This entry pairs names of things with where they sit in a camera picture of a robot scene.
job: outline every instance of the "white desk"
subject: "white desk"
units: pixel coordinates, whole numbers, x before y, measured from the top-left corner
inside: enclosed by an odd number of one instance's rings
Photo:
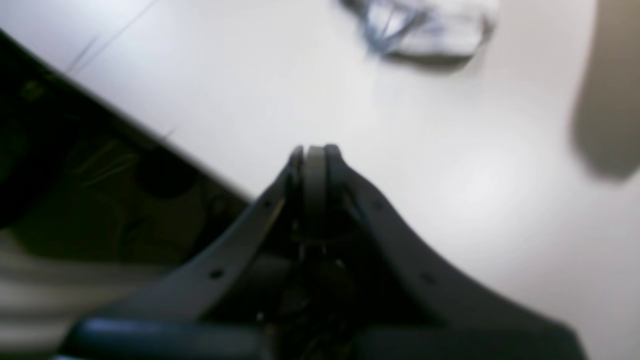
[[[505,0],[486,51],[448,73],[368,54],[336,0],[158,1],[69,70],[83,47],[42,47],[48,29],[122,2],[70,3],[28,41],[0,26],[249,196],[295,145],[339,144],[455,265],[572,324],[593,359],[640,355],[640,179],[593,176],[572,142],[596,0]]]

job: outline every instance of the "screw hole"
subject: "screw hole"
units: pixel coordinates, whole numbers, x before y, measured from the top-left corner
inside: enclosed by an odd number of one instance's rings
[[[427,274],[426,272],[421,273],[420,278],[422,279],[422,281],[426,282],[429,285],[435,285],[437,282],[433,276]]]
[[[213,279],[213,280],[218,280],[219,278],[221,278],[223,275],[225,275],[225,271],[222,269],[215,269],[213,270],[210,274],[209,274],[209,278]]]

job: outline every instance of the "cloth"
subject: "cloth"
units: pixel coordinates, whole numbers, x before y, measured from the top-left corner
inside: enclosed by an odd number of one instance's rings
[[[382,54],[469,58],[497,23],[499,0],[352,0]]]

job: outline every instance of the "white cloth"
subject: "white cloth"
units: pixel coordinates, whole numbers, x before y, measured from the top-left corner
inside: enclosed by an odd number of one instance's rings
[[[497,23],[499,0],[356,0],[371,46],[409,57],[469,58]]]

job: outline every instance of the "white table surface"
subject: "white table surface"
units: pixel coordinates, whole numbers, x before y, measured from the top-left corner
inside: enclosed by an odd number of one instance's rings
[[[336,143],[456,266],[570,323],[592,359],[640,356],[640,179],[597,176],[574,141],[583,84],[620,91],[589,82],[595,34],[640,60],[632,0],[503,0],[488,47],[452,72],[368,53],[337,0],[47,4],[2,0],[0,27],[239,192],[295,145]],[[616,25],[596,31],[603,12]],[[621,63],[638,90],[639,62]]]

